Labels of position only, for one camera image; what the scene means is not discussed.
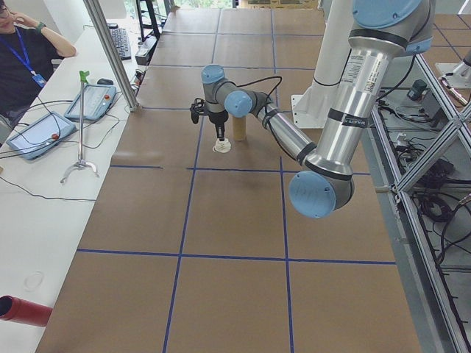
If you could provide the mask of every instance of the blue lanyard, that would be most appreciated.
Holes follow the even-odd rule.
[[[7,43],[5,39],[0,37],[0,42],[2,42],[18,58],[18,60],[21,61],[24,67],[27,68],[29,72],[31,72],[31,74],[36,75],[35,71],[31,67],[28,51],[26,51],[26,46],[24,45],[23,38],[21,37],[21,33],[18,28],[16,29],[16,34],[18,36],[18,39],[20,40],[21,49],[23,49],[24,59],[20,56],[20,54],[18,54],[18,52],[14,48],[12,48],[9,43]]]

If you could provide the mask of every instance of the hand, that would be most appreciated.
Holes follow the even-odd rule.
[[[30,18],[24,13],[14,13],[13,11],[10,11],[10,13],[13,16],[14,22],[16,22],[17,24],[22,24],[23,26],[30,28],[36,28],[39,24],[39,21],[35,20],[34,18]]]

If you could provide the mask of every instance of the white table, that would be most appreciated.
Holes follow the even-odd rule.
[[[132,40],[134,54],[137,38]],[[90,83],[102,77],[117,82],[95,29],[86,28],[75,46],[77,56],[64,59],[60,64],[40,93],[42,101],[72,100],[80,90],[81,70],[90,71]],[[132,79],[138,68],[135,60],[125,60],[123,64],[128,77]],[[48,106],[50,110],[64,113],[68,104]],[[45,114],[43,107],[32,109],[21,122],[32,123]],[[78,161],[78,132],[67,138],[76,143],[62,142],[36,160],[27,161],[21,157],[1,159],[0,166],[4,171],[0,176],[32,193],[44,196],[95,199],[129,115],[124,97],[116,102],[109,114],[115,118],[105,116],[84,130],[84,144],[96,146],[119,120],[99,148],[84,148],[83,157],[97,166],[99,177],[91,169],[85,168],[73,171],[67,182],[60,184],[67,167]],[[4,152],[9,150],[4,144],[0,148],[1,156],[8,155]],[[93,202],[45,200],[30,196],[3,180],[0,180],[0,198],[0,296],[17,296],[53,307],[87,224]],[[0,321],[1,351],[32,353],[43,332],[44,328]]]

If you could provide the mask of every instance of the robotic arm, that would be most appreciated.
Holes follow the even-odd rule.
[[[225,77],[219,65],[202,71],[205,100],[195,101],[192,119],[209,115],[217,137],[224,123],[253,114],[277,142],[307,170],[289,185],[291,203],[303,215],[321,218],[344,206],[354,191],[350,161],[376,101],[389,63],[419,54],[431,44],[435,0],[355,0],[352,47],[333,106],[316,145],[262,92],[243,90]]]

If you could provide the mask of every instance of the id badge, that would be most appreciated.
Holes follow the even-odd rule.
[[[39,85],[39,87],[44,87],[47,81],[40,74],[32,76],[32,79]]]

